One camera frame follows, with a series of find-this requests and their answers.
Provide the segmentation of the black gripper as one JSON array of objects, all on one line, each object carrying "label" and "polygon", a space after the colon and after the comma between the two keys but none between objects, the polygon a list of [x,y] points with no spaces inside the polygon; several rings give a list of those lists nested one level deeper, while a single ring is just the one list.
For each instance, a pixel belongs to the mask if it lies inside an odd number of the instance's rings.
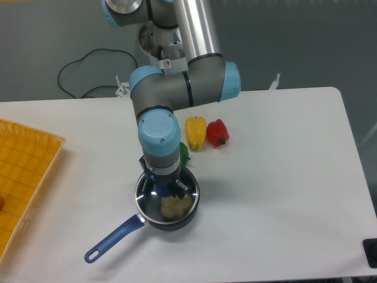
[{"label": "black gripper", "polygon": [[180,166],[176,167],[175,169],[172,167],[148,168],[144,156],[139,158],[139,163],[144,174],[152,180],[152,188],[156,192],[169,192],[170,190],[168,187],[171,185],[172,197],[183,199],[188,193],[190,193],[190,186],[185,185],[182,181],[178,180]]}]

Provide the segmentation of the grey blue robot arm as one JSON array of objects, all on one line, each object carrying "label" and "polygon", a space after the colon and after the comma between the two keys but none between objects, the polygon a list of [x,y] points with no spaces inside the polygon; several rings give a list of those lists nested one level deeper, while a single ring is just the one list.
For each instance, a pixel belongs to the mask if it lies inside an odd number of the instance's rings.
[{"label": "grey blue robot arm", "polygon": [[209,1],[102,1],[108,21],[117,26],[150,22],[180,33],[187,69],[165,74],[142,66],[130,75],[130,97],[143,150],[144,173],[161,197],[182,198],[180,127],[174,112],[239,95],[237,65],[221,53]]}]

